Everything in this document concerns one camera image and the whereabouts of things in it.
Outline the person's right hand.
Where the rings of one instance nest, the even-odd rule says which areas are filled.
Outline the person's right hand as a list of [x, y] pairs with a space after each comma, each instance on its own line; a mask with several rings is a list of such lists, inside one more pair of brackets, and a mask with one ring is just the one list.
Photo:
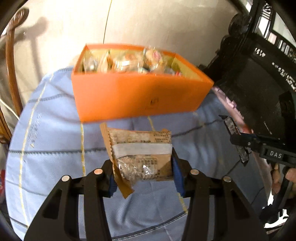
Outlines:
[[[290, 168], [285, 175], [288, 181], [292, 181], [292, 190], [289, 194], [289, 198], [293, 198], [295, 196], [295, 184], [296, 184], [296, 169]], [[280, 166], [278, 163], [274, 165], [274, 170], [272, 171], [272, 186], [271, 186], [271, 193], [272, 195], [276, 195], [280, 191]]]

